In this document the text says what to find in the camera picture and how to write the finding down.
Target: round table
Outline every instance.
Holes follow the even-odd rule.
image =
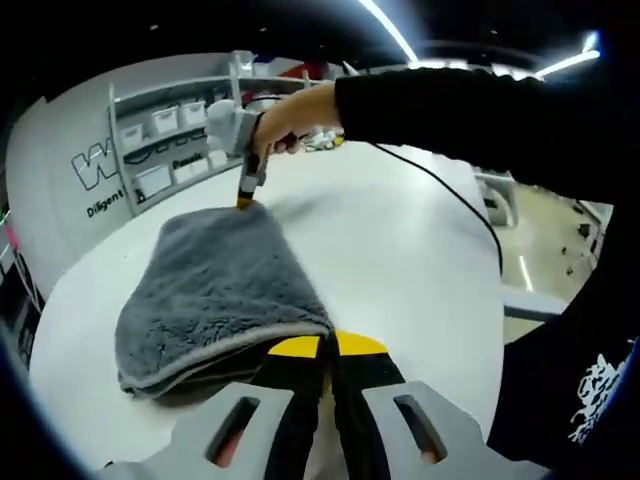
[[[390,147],[486,210],[471,167]],[[36,334],[35,399],[89,468],[140,460],[168,444],[195,408],[136,400],[116,379],[114,330],[162,224],[235,204],[239,170],[203,181],[127,223],[56,285]],[[273,157],[256,199],[281,223],[336,327],[384,343],[407,380],[422,380],[479,422],[498,400],[503,306],[489,232],[428,175],[367,144]]]

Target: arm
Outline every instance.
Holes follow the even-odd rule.
[[[300,131],[341,124],[347,139],[508,170],[570,198],[615,203],[624,174],[614,165],[637,157],[631,121],[601,89],[420,69],[341,78],[290,100],[282,106]]]

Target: black cable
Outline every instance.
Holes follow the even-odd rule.
[[[371,143],[370,145],[376,147],[379,150],[382,150],[383,152],[388,153],[389,155],[391,155],[392,157],[397,158],[398,160],[408,163],[409,165],[412,165],[414,167],[416,167],[419,170],[422,170],[424,173],[426,173],[427,175],[430,175],[434,180],[436,180],[440,185],[442,185],[444,188],[446,188],[454,197],[456,197],[458,200],[460,200],[469,210],[471,210],[473,212],[473,214],[478,217],[478,219],[480,219],[480,221],[482,222],[482,224],[487,227],[487,230],[489,230],[489,233],[491,234],[491,236],[493,237],[493,241],[496,243],[496,247],[498,248],[498,263],[500,264],[500,275],[502,275],[502,267],[503,267],[503,258],[502,258],[502,246],[500,245],[500,240],[498,239],[498,235],[496,235],[495,230],[493,229],[493,227],[491,226],[491,224],[487,221],[486,218],[484,218],[482,216],[482,214],[480,212],[478,212],[478,210],[476,210],[473,205],[471,205],[469,202],[467,202],[458,192],[456,192],[453,188],[451,188],[444,180],[442,180],[438,175],[436,175],[435,173],[433,173],[431,170],[429,170],[428,168],[423,167],[422,165],[419,165],[411,160],[409,160],[408,158],[403,157],[402,155],[398,155],[397,153],[392,152],[391,150],[387,150],[386,148],[384,148],[381,145],[378,145],[376,143]]]

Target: handheld tool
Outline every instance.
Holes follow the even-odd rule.
[[[207,143],[221,148],[227,155],[243,158],[238,185],[239,209],[251,205],[256,188],[267,180],[267,160],[261,160],[251,150],[253,134],[263,113],[243,109],[233,100],[218,100],[207,109]],[[295,141],[293,134],[283,139],[287,145]]]
[[[169,446],[98,476],[301,480],[327,374],[351,480],[538,480],[550,473],[488,448],[469,414],[422,382],[406,383],[382,344],[338,331],[277,344],[251,384],[232,383],[181,418]],[[221,463],[230,444],[231,458]]]

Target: towel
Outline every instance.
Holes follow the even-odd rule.
[[[268,349],[332,325],[266,208],[207,209],[165,223],[116,327],[120,388],[247,378]]]

